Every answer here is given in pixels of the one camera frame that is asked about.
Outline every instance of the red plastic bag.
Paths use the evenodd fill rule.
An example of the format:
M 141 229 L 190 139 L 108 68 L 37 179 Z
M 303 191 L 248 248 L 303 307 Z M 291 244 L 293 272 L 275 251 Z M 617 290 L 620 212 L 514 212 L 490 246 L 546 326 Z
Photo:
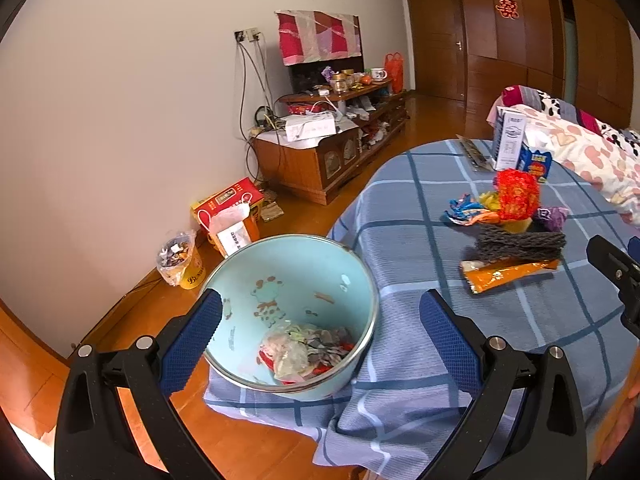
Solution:
M 387 54 L 385 56 L 385 70 L 386 74 L 393 78 L 391 89 L 394 94 L 401 92 L 404 86 L 404 59 L 402 54 L 399 52 Z

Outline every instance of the white device box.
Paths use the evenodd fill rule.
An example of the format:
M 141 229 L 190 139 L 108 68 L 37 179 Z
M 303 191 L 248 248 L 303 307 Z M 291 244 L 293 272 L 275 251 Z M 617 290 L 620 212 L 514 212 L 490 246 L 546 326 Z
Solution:
M 335 134 L 335 119 L 331 112 L 315 115 L 290 115 L 286 121 L 285 132 L 289 142 Z
M 498 106 L 497 110 L 492 147 L 494 170 L 515 169 L 520 158 L 527 116 L 504 106 Z

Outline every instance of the bucket rim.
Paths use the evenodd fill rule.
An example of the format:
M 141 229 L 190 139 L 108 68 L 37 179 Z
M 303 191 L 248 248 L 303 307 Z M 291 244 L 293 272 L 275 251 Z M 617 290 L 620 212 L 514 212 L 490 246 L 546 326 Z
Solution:
M 366 328 L 363 331 L 362 336 L 360 336 L 360 339 L 358 340 L 356 345 L 344 357 L 344 359 L 342 361 L 340 361 L 340 363 L 338 365 L 336 365 L 335 367 L 331 368 L 329 371 L 327 371 L 327 372 L 325 372 L 325 373 L 323 373 L 321 375 L 318 375 L 317 377 L 314 377 L 311 380 L 304 381 L 303 383 L 276 385 L 276 384 L 261 384 L 261 383 L 254 383 L 253 381 L 248 381 L 246 379 L 243 379 L 242 377 L 239 377 L 239 376 L 229 372 L 228 370 L 226 370 L 226 368 L 222 367 L 216 361 L 216 359 L 209 353 L 209 349 L 205 348 L 203 356 L 204 356 L 204 359 L 207 361 L 207 363 L 209 363 L 209 366 L 211 366 L 219 375 L 224 377 L 227 381 L 235 384 L 236 386 L 240 386 L 241 388 L 250 388 L 251 390 L 256 390 L 258 392 L 265 392 L 265 393 L 270 393 L 270 394 L 296 394 L 296 393 L 302 393 L 302 392 L 309 391 L 309 390 L 315 388 L 316 386 L 331 380 L 338 373 L 340 373 L 340 371 L 344 370 L 345 368 L 350 366 L 352 363 L 356 362 L 361 357 L 363 352 L 366 350 L 367 346 L 369 345 L 369 342 L 371 341 L 371 337 L 373 336 L 373 331 L 374 331 L 374 328 L 375 328 L 375 325 L 376 325 L 376 322 L 377 322 L 378 316 L 379 316 L 380 294 L 378 293 L 378 288 L 376 286 L 376 282 L 373 279 L 373 275 L 372 275 L 369 267 L 355 253 L 355 251 L 353 249 L 351 249 L 349 246 L 347 246 L 345 244 L 342 244 L 340 242 L 337 242 L 336 240 L 331 240 L 330 238 L 326 238 L 326 237 L 319 236 L 319 235 L 307 235 L 307 234 L 295 234 L 295 233 L 282 234 L 282 235 L 276 235 L 276 236 L 270 236 L 270 237 L 267 237 L 267 238 L 262 238 L 261 240 L 258 240 L 257 242 L 253 242 L 252 244 L 249 244 L 249 245 L 241 248 L 240 250 L 236 251 L 235 253 L 233 253 L 231 256 L 229 256 L 225 260 L 222 260 L 218 264 L 218 266 L 210 273 L 210 275 L 207 276 L 207 278 L 205 280 L 205 284 L 200 289 L 200 293 L 199 293 L 198 296 L 201 296 L 202 293 L 206 290 L 207 285 L 209 284 L 210 280 L 220 270 L 222 265 L 224 265 L 225 262 L 228 262 L 231 258 L 235 257 L 237 254 L 240 254 L 242 251 L 245 251 L 250 247 L 254 247 L 257 244 L 260 244 L 260 243 L 263 243 L 263 242 L 267 242 L 268 240 L 274 240 L 276 238 L 291 238 L 291 237 L 293 237 L 293 238 L 311 238 L 311 239 L 317 240 L 319 242 L 329 243 L 329 244 L 334 245 L 334 246 L 342 249 L 343 251 L 349 253 L 353 258 L 356 259 L 356 261 L 360 264 L 360 267 L 362 268 L 362 270 L 364 272 L 364 275 L 366 276 L 367 281 L 369 283 L 369 286 L 370 286 L 370 288 L 372 290 L 372 293 L 373 293 L 372 294 L 371 308 L 369 310 L 369 319 L 367 320 Z

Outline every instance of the metal screw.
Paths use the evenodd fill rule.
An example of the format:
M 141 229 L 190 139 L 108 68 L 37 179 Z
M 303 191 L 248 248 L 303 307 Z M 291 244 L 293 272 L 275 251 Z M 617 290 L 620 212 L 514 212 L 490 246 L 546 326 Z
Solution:
M 151 348 L 151 345 L 154 343 L 154 340 L 152 337 L 149 337 L 148 335 L 143 335 L 141 338 L 139 338 L 136 341 L 136 347 L 139 350 L 147 350 L 148 348 Z
M 91 350 L 92 350 L 91 345 L 82 345 L 78 350 L 78 355 L 80 357 L 87 357 L 88 355 L 91 354 Z
M 492 337 L 489 339 L 489 346 L 494 350 L 504 350 L 507 348 L 507 342 L 501 337 Z
M 549 353 L 551 354 L 552 357 L 555 357 L 556 359 L 562 359 L 564 357 L 564 352 L 559 346 L 552 346 L 549 349 Z

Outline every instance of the wall outlet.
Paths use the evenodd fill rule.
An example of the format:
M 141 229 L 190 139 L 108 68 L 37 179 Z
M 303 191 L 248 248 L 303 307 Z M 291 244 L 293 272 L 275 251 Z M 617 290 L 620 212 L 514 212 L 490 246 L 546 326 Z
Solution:
M 234 36 L 238 43 L 245 40 L 258 41 L 258 34 L 260 34 L 260 30 L 258 30 L 257 27 L 246 28 L 245 30 L 236 30 L 234 32 Z

